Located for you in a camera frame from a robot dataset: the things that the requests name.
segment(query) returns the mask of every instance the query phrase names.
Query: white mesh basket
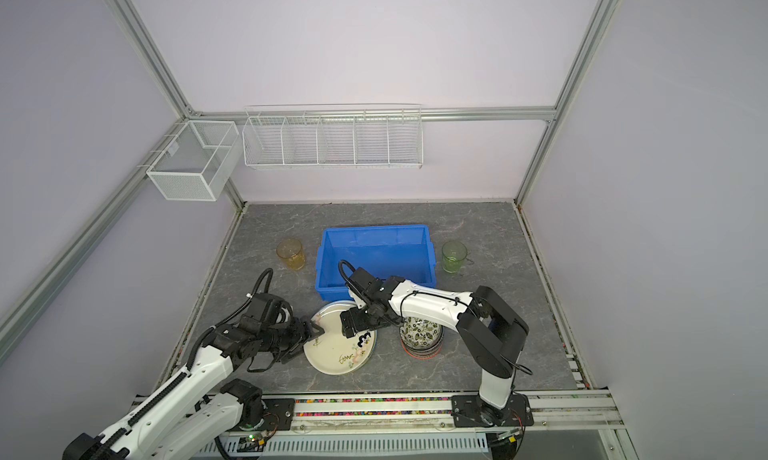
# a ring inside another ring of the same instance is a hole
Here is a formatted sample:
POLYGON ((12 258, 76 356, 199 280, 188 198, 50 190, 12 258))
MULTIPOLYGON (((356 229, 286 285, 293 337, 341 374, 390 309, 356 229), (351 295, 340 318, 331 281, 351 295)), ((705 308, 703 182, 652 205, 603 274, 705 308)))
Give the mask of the white mesh basket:
POLYGON ((240 159, 233 121, 189 120, 147 175, 168 200, 215 201, 240 159))
POLYGON ((375 112, 361 108, 333 115, 246 108, 245 163, 257 169, 421 167, 421 114, 409 107, 375 112))

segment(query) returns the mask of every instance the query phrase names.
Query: white wire basket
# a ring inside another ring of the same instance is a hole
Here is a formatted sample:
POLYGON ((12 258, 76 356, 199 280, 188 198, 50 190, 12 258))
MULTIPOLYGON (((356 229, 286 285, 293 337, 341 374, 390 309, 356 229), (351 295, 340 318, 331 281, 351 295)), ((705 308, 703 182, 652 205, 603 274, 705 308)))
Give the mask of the white wire basket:
POLYGON ((168 200, 216 201, 240 160, 233 121, 189 120, 147 175, 168 200))
POLYGON ((289 167, 421 167, 424 163, 418 106, 369 110, 370 106, 246 107, 245 164, 289 167))

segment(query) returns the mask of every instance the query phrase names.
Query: blue plastic bin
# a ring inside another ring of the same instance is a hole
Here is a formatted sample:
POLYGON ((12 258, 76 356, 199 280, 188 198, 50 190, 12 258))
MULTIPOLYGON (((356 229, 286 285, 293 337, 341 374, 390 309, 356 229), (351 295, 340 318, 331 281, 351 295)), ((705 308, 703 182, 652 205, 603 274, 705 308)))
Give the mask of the blue plastic bin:
POLYGON ((339 274, 339 261, 349 261, 373 276, 399 275, 425 287, 437 285, 435 246, 427 225, 327 228, 317 249, 315 290, 326 302, 350 298, 339 274))

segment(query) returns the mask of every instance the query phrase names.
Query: black mounting plate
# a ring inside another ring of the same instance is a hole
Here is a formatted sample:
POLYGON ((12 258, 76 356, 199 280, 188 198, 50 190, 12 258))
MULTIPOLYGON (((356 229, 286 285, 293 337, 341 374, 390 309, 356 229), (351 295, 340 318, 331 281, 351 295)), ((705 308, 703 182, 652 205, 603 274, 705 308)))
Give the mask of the black mounting plate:
POLYGON ((293 398, 264 398, 266 410, 264 411, 264 426, 259 430, 274 430, 277 422, 278 430, 290 430, 290 424, 293 422, 293 407, 296 406, 296 400, 293 398))
POLYGON ((478 395, 455 395, 451 397, 451 408, 453 415, 453 424, 456 427, 514 427, 519 426, 518 417, 523 426, 533 425, 533 414, 531 413, 531 404, 528 398, 520 393, 513 393, 507 400, 507 407, 502 411, 503 418, 499 423, 488 425, 481 416, 482 402, 478 395))

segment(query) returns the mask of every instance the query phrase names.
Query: table surface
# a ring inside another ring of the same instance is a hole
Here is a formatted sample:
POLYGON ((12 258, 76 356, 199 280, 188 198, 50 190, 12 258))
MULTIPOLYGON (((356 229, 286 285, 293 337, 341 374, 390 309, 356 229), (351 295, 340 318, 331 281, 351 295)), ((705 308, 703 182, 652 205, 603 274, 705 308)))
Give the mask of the table surface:
MULTIPOLYGON (((455 275, 443 271, 436 256, 437 288, 474 291, 478 285, 487 285, 528 323, 530 333, 520 363, 534 375, 518 373, 516 389, 576 388, 514 206, 508 203, 249 205, 191 338, 244 302, 267 267, 275 270, 270 292, 290 302, 298 317, 312 315, 327 304, 314 287, 315 259, 324 229, 406 224, 428 225, 437 252, 451 239, 467 246, 468 260, 455 275), (304 245, 306 265, 298 272, 286 268, 275 254, 277 244, 287 237, 297 237, 304 245)), ((481 369, 456 332, 446 330, 442 351, 432 359, 409 356, 395 327, 383 328, 378 335, 370 360, 345 375, 318 372, 300 355, 262 373, 247 372, 246 364, 230 379, 243 378, 264 393, 479 388, 481 369)), ((260 354, 254 368, 266 366, 269 358, 268 353, 260 354)))

